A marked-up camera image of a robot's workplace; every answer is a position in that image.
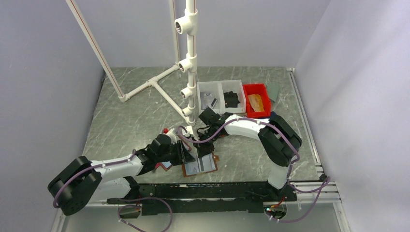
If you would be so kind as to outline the grey striped credit card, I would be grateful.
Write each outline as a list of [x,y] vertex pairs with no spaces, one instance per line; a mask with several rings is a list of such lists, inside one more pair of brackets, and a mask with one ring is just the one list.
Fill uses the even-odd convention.
[[210,103],[207,105],[208,108],[213,109],[218,102],[218,99],[214,98],[213,100],[210,101]]

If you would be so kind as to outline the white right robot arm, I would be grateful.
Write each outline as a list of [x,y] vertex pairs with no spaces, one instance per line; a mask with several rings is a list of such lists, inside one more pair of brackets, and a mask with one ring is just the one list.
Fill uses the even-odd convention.
[[302,139],[283,117],[272,112],[270,118],[253,119],[228,112],[220,115],[207,108],[199,114],[199,119],[207,126],[198,133],[199,142],[194,143],[199,157],[214,151],[213,143],[221,136],[238,135],[258,140],[273,162],[266,194],[273,201],[284,196],[292,160]]

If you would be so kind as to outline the brown leather card holder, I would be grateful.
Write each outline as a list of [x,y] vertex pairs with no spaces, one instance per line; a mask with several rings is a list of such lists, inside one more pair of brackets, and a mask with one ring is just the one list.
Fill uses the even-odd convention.
[[196,159],[194,162],[189,162],[182,165],[182,174],[184,177],[191,177],[200,174],[215,172],[218,170],[217,162],[219,157],[214,153]]

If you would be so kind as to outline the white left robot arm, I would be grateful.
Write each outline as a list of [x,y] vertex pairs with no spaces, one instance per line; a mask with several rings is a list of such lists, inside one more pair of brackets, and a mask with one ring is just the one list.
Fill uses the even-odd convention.
[[146,147],[134,149],[125,157],[95,161],[79,156],[48,184],[53,207],[69,216],[92,201],[119,198],[132,203],[139,196],[134,177],[153,171],[161,162],[176,166],[193,160],[186,148],[191,138],[182,135],[173,140],[168,134],[160,134]]

